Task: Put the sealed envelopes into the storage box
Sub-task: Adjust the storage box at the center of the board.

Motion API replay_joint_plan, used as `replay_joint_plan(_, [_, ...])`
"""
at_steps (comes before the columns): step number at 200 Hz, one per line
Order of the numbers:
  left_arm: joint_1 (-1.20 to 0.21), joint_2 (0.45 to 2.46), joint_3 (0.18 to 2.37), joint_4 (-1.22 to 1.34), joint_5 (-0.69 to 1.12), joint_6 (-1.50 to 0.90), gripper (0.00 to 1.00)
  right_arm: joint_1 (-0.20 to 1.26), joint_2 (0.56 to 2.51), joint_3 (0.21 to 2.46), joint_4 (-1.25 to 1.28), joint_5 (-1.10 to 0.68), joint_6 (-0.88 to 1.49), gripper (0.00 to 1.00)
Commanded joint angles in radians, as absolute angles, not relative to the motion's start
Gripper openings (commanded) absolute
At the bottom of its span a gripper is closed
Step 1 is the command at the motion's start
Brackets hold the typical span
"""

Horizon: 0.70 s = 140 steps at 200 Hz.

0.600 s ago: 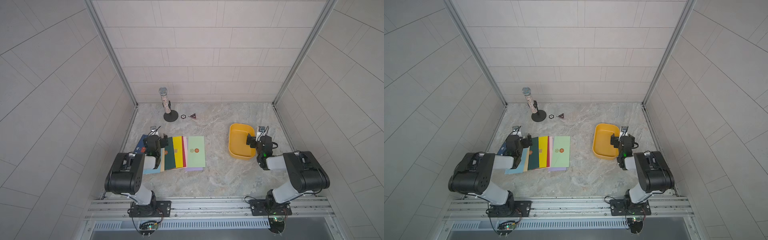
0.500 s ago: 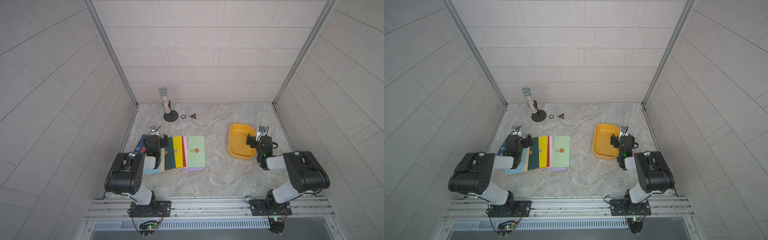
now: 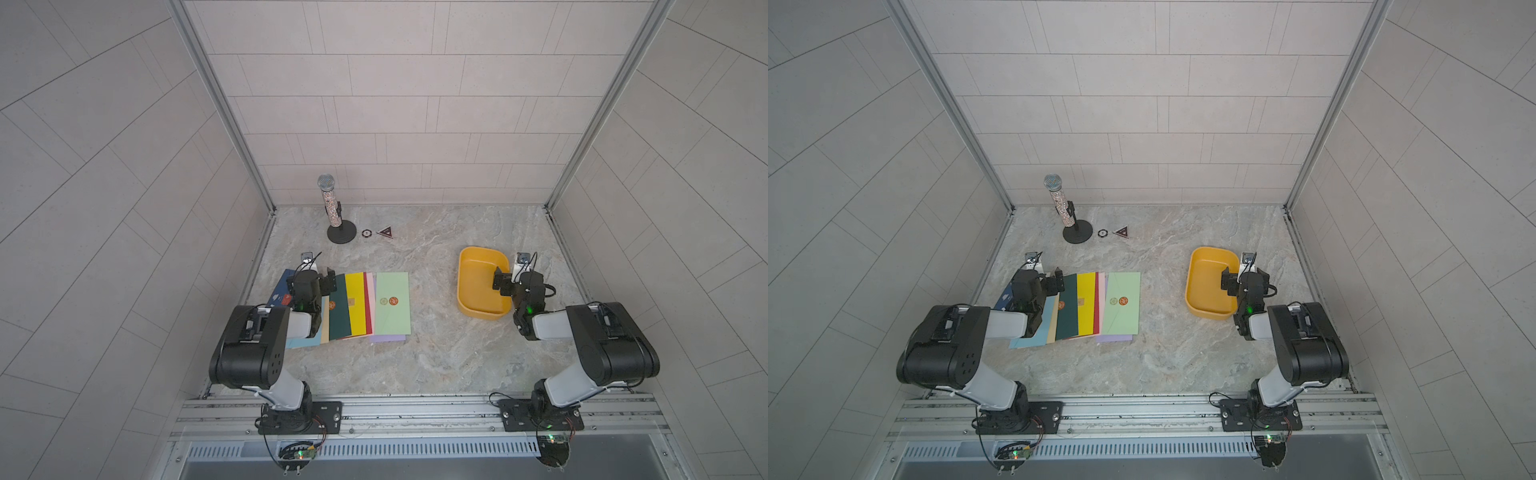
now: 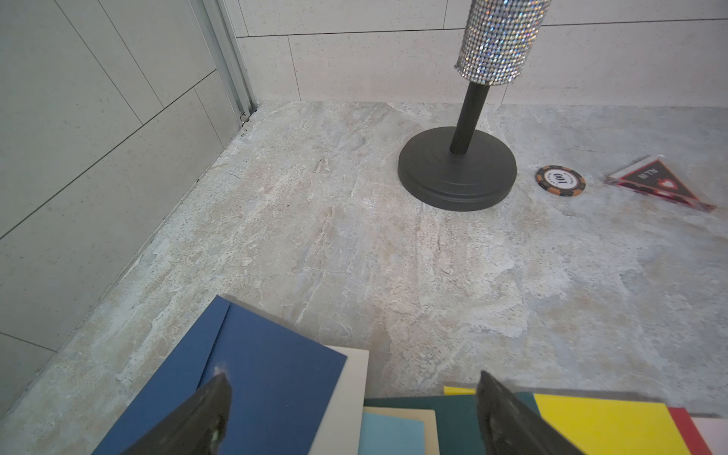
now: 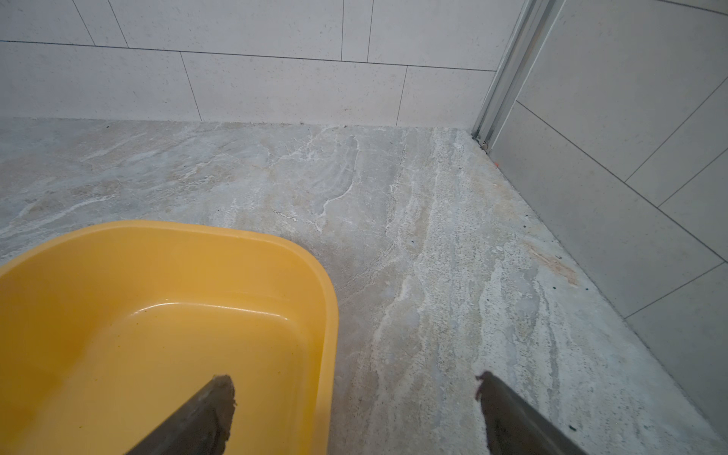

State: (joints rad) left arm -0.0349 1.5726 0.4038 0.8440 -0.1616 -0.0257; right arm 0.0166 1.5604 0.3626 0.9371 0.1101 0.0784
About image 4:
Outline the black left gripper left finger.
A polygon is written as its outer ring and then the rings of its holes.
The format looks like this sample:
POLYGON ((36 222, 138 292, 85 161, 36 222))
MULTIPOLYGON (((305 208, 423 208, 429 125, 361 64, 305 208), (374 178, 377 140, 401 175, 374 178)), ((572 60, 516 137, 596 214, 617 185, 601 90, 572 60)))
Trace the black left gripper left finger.
POLYGON ((123 454, 217 454, 227 434, 231 398, 226 374, 218 373, 123 454))

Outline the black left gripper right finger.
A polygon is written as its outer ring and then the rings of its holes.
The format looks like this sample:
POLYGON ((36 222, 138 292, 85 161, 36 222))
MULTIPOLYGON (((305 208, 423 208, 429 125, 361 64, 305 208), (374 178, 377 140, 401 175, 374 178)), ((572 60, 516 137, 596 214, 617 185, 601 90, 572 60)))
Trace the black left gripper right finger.
POLYGON ((476 406, 487 454, 582 454, 487 371, 481 371, 476 406))

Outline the yellow envelope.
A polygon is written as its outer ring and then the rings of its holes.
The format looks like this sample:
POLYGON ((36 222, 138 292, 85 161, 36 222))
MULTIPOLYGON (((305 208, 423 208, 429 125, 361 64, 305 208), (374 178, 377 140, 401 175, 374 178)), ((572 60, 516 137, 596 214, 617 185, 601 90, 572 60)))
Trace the yellow envelope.
POLYGON ((534 394, 540 417, 585 454, 688 454, 667 405, 534 394))

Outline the red envelope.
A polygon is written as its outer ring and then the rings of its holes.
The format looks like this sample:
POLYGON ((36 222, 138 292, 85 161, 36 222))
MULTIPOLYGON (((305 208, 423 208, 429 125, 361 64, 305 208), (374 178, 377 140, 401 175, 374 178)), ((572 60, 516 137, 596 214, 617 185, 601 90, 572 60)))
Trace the red envelope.
POLYGON ((678 431, 680 432, 684 443, 691 455, 712 455, 712 451, 701 436, 692 417, 683 408, 668 409, 678 431))

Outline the pink envelope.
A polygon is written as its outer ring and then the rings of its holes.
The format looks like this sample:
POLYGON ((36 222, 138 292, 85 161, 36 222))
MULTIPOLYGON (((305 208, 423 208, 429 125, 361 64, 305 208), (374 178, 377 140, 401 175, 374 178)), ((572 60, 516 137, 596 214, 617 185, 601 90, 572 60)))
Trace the pink envelope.
POLYGON ((693 417, 693 423, 713 455, 728 455, 728 420, 693 417))

